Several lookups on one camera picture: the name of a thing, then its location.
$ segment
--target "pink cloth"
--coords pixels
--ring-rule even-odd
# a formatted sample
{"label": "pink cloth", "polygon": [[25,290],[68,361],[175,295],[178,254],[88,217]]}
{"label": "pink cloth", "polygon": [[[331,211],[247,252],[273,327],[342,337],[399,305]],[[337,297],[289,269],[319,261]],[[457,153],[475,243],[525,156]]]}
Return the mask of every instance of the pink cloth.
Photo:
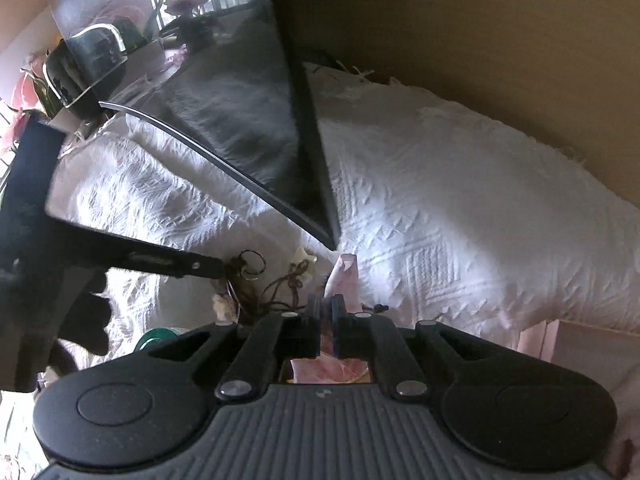
{"label": "pink cloth", "polygon": [[22,108],[18,108],[18,113],[14,116],[14,120],[0,136],[0,152],[8,150],[14,140],[20,140],[28,120],[29,114],[23,113]]}
{"label": "pink cloth", "polygon": [[[348,312],[361,312],[358,298],[358,259],[355,254],[342,254],[327,281],[324,296],[344,296]],[[353,383],[367,371],[367,363],[360,359],[336,359],[330,333],[323,333],[321,354],[316,359],[293,359],[294,381],[305,384]]]}
{"label": "pink cloth", "polygon": [[35,108],[38,102],[40,100],[33,87],[33,79],[27,73],[20,72],[20,79],[11,95],[11,108]]}

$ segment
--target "black monitor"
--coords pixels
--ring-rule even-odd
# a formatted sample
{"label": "black monitor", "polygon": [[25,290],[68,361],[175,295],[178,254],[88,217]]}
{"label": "black monitor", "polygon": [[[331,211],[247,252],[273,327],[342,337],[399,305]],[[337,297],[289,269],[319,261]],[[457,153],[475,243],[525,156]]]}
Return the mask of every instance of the black monitor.
{"label": "black monitor", "polygon": [[64,41],[44,72],[65,107],[154,124],[336,248],[305,72],[271,0],[49,2]]}

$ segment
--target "bed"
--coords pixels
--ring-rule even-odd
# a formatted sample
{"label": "bed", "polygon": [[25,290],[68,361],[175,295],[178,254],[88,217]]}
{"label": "bed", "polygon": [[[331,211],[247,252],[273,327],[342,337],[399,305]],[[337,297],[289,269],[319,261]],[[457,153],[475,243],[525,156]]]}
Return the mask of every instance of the bed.
{"label": "bed", "polygon": [[[60,161],[50,213],[283,275],[303,246],[313,290],[342,252],[358,255],[360,299],[399,326],[443,322],[514,347],[521,330],[564,318],[640,329],[640,212],[578,162],[517,130],[394,80],[320,66],[308,79],[338,205],[332,252],[183,144],[116,115]],[[113,269],[108,358],[156,326],[214,320],[207,280]],[[82,367],[100,362],[74,349]]]}

